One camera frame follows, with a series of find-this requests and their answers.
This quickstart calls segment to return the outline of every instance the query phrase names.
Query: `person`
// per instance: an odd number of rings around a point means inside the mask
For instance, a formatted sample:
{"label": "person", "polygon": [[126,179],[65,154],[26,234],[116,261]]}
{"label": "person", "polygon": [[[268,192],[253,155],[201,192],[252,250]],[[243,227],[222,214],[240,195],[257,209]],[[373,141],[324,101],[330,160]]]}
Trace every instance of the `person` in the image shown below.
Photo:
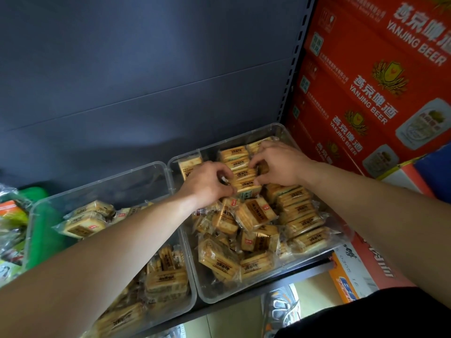
{"label": "person", "polygon": [[[395,324],[418,330],[447,323],[441,318],[451,307],[451,205],[315,162],[281,142],[262,142],[249,166],[263,160],[269,172],[258,176],[256,184],[304,185],[419,287],[379,291],[379,296],[376,292],[281,328],[276,337],[336,334],[344,318],[361,320],[371,333],[384,334]],[[195,209],[235,193],[218,181],[218,174],[233,177],[222,163],[203,163],[174,196],[73,245],[0,289],[2,337],[79,337]]]}

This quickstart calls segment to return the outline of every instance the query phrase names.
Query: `person's left hand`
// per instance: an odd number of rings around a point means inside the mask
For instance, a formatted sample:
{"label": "person's left hand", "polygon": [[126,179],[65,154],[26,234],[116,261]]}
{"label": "person's left hand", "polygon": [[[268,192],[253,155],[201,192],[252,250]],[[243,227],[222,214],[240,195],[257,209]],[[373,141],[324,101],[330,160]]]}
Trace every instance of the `person's left hand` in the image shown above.
{"label": "person's left hand", "polygon": [[195,210],[206,207],[219,198],[234,195],[236,189],[233,186],[221,184],[218,174],[229,180],[234,177],[233,172],[221,162],[206,161],[195,166],[180,188],[179,196],[193,198],[193,210]]}

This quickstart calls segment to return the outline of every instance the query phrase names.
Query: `tiled floor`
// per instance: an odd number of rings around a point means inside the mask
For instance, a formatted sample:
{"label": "tiled floor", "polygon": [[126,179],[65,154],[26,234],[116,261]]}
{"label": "tiled floor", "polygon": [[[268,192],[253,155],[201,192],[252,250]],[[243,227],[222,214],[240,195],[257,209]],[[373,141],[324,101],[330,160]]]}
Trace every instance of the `tiled floor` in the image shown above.
{"label": "tiled floor", "polygon": [[[296,283],[301,316],[342,304],[329,276],[323,273]],[[187,338],[259,338],[262,330],[260,297],[241,302],[185,324]]]}

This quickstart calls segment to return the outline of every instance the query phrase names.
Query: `person's right arm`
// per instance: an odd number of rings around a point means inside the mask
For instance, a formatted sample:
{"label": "person's right arm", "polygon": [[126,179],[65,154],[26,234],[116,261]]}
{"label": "person's right arm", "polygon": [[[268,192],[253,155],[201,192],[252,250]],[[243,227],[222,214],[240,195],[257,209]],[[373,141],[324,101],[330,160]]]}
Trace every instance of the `person's right arm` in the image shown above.
{"label": "person's right arm", "polygon": [[309,159],[280,142],[262,142],[252,168],[266,160],[257,184],[300,184],[413,283],[451,308],[451,205]]}

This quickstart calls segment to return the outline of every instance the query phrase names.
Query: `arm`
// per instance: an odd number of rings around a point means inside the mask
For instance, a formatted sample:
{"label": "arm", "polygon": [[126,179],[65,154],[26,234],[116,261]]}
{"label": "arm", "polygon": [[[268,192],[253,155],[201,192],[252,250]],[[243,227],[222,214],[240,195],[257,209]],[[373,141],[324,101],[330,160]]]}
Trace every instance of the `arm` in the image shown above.
{"label": "arm", "polygon": [[249,166],[261,160],[270,170],[257,183],[306,186],[412,282],[451,308],[451,205],[315,162],[283,143],[262,142]]}
{"label": "arm", "polygon": [[80,337],[195,210],[234,189],[224,164],[195,168],[180,191],[64,250],[0,289],[2,337]]}

